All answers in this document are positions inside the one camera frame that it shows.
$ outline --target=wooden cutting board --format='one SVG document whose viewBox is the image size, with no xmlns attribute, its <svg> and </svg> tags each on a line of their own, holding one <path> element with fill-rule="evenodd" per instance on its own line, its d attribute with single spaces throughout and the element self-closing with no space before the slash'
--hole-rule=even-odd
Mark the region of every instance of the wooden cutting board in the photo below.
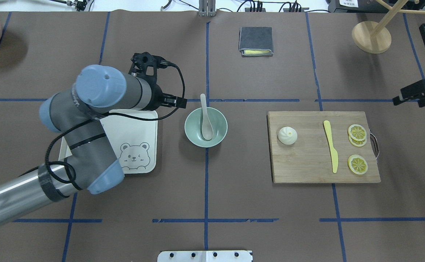
<svg viewBox="0 0 425 262">
<path fill-rule="evenodd" d="M 332 126 L 334 148 L 339 154 L 337 173 L 332 173 L 329 145 L 323 122 Z M 369 133 L 364 112 L 280 111 L 267 113 L 274 183 L 379 183 L 376 157 L 368 142 L 356 147 L 349 141 L 348 128 L 360 124 Z M 295 144 L 282 144 L 277 134 L 284 126 L 297 131 Z M 368 169 L 356 175 L 348 166 L 349 156 L 357 154 L 367 161 Z"/>
</svg>

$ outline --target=wooden stand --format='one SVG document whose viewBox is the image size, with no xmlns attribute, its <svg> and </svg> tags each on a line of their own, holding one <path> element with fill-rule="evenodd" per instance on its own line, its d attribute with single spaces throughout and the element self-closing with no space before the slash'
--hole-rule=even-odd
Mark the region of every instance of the wooden stand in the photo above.
<svg viewBox="0 0 425 262">
<path fill-rule="evenodd" d="M 401 10 L 408 0 L 398 0 L 393 7 L 387 5 L 382 0 L 376 0 L 378 3 L 389 9 L 389 12 L 377 23 L 373 21 L 364 21 L 352 30 L 352 38 L 357 46 L 368 53 L 383 53 L 389 49 L 392 43 L 392 37 L 385 26 L 394 18 L 397 13 L 423 13 L 425 11 Z"/>
</svg>

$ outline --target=white bracket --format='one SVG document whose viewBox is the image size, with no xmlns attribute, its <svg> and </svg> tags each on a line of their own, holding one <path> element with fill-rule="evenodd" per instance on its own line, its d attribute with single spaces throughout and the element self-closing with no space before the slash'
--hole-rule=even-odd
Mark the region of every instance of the white bracket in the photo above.
<svg viewBox="0 0 425 262">
<path fill-rule="evenodd" d="M 253 262 L 249 250 L 163 251 L 157 262 Z"/>
<path fill-rule="evenodd" d="M 199 0 L 199 16 L 216 16 L 216 0 Z"/>
</svg>

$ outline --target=lemon slice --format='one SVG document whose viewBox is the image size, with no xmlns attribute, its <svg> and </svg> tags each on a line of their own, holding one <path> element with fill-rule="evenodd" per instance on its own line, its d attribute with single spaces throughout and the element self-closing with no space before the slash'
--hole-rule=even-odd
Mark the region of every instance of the lemon slice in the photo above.
<svg viewBox="0 0 425 262">
<path fill-rule="evenodd" d="M 366 130 L 359 124 L 353 124 L 349 127 L 349 136 L 355 141 L 366 140 Z"/>
<path fill-rule="evenodd" d="M 362 156 L 351 155 L 349 157 L 349 168 L 353 173 L 362 175 L 367 172 L 367 162 Z"/>
<path fill-rule="evenodd" d="M 350 143 L 351 143 L 352 145 L 357 146 L 357 147 L 362 147 L 362 146 L 364 146 L 364 145 L 366 144 L 366 139 L 364 139 L 363 141 L 356 141 L 356 140 L 353 140 L 353 139 L 349 136 L 349 140 L 350 140 Z"/>
</svg>

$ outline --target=light green bowl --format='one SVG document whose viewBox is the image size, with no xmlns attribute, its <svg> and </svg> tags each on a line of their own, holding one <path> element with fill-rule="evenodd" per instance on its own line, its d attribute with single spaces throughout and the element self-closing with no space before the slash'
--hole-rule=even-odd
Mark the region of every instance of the light green bowl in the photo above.
<svg viewBox="0 0 425 262">
<path fill-rule="evenodd" d="M 207 141 L 201 135 L 201 108 L 189 113 L 185 120 L 185 134 L 191 143 L 199 147 L 213 147 L 222 142 L 227 134 L 228 124 L 225 116 L 217 109 L 208 107 L 209 120 L 212 125 L 212 139 Z"/>
</svg>

